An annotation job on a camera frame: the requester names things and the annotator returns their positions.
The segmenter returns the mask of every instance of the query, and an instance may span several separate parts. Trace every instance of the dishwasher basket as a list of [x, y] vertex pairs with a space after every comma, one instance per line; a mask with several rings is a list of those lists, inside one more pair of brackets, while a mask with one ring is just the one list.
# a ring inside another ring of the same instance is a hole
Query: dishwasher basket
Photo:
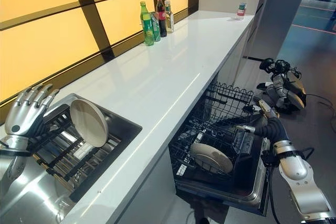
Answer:
[[[201, 170], [215, 179], [230, 180], [243, 142], [242, 132], [238, 132], [235, 126], [251, 121], [252, 114], [246, 108], [252, 98], [252, 91], [221, 83], [210, 84], [170, 142], [174, 176], [183, 176], [186, 170]], [[227, 174], [209, 163], [195, 160], [189, 154], [194, 142], [223, 152], [232, 161], [233, 170]]]

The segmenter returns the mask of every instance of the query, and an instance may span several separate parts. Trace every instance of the white cabinet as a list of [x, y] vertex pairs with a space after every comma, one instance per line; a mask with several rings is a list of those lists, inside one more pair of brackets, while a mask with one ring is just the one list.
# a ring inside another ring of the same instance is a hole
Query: white cabinet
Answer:
[[246, 46], [247, 35], [249, 34], [249, 29], [247, 29], [241, 39], [237, 42], [236, 46], [229, 52], [227, 60], [222, 66], [221, 70], [218, 72], [217, 81], [220, 83], [225, 83], [227, 85], [232, 85], [239, 74], [242, 66], [245, 63], [243, 59], [243, 52]]
[[118, 224], [158, 224], [175, 196], [172, 165], [167, 149], [120, 217]]

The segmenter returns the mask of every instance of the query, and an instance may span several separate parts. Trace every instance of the sink basin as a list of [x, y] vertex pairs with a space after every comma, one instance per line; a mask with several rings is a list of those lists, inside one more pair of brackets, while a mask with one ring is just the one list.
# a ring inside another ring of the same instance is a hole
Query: sink basin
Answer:
[[84, 98], [70, 94], [44, 116], [50, 131], [30, 140], [28, 149], [33, 156], [0, 202], [0, 223], [60, 223], [142, 130], [97, 105], [108, 124], [108, 141], [77, 159], [73, 154], [84, 141], [70, 118], [69, 107], [75, 99]]

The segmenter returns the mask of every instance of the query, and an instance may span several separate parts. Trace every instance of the white plate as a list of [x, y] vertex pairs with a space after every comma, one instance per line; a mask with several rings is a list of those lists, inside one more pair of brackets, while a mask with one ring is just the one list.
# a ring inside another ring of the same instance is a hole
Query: white plate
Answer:
[[190, 155], [199, 166], [212, 173], [229, 173], [233, 169], [231, 160], [223, 152], [207, 144], [193, 143], [190, 146]]
[[108, 126], [103, 113], [91, 102], [77, 99], [71, 103], [70, 116], [85, 142], [102, 147], [108, 139]]

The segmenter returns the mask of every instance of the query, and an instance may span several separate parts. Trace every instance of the dish rack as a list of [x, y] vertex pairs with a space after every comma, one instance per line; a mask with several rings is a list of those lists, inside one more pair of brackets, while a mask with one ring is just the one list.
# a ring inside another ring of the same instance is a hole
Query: dish rack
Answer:
[[70, 199], [78, 202], [129, 142], [109, 134], [102, 147], [94, 147], [81, 160], [74, 153], [85, 143], [70, 118], [70, 107], [63, 104], [45, 118], [49, 131], [29, 140], [28, 150], [47, 173], [67, 188]]
[[[170, 142], [174, 176], [183, 176], [188, 169], [202, 170], [221, 180], [231, 179], [244, 137], [235, 126], [251, 121], [252, 114], [247, 108], [252, 98], [252, 91], [219, 82], [210, 84]], [[233, 170], [227, 174], [200, 159], [196, 162], [196, 158], [189, 154], [190, 146], [195, 142], [223, 152], [232, 161]]]

